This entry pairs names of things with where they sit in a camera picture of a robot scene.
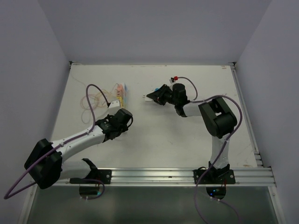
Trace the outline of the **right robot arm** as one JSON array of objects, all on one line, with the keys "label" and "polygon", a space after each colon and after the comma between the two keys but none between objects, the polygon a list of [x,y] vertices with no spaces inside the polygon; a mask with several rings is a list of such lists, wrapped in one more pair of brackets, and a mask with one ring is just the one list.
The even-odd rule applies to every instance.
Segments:
[{"label": "right robot arm", "polygon": [[181,117],[202,117],[207,131],[212,136],[212,155],[203,176],[208,177],[213,183],[223,180],[230,170],[229,139],[241,124],[224,99],[236,102],[224,95],[212,96],[202,101],[190,101],[183,84],[174,84],[172,87],[164,84],[146,97],[159,105],[174,105],[176,113]]}]

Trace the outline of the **white plug adapter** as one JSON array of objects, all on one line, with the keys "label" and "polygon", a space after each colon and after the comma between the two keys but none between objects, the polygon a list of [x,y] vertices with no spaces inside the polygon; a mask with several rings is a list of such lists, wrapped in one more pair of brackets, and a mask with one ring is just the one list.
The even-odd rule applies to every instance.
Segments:
[{"label": "white plug adapter", "polygon": [[146,95],[143,95],[143,99],[144,99],[144,101],[146,101],[146,102],[153,101],[151,98],[147,97]]}]

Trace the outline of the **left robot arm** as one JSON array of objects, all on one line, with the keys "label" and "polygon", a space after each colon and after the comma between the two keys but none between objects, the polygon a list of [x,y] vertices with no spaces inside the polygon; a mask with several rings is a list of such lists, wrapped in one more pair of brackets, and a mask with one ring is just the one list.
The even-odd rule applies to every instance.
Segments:
[{"label": "left robot arm", "polygon": [[62,179],[70,179],[72,183],[97,183],[99,172],[90,159],[69,159],[89,147],[119,137],[132,122],[132,113],[119,109],[116,114],[95,121],[91,127],[73,136],[53,142],[42,139],[35,145],[24,167],[41,189]]}]

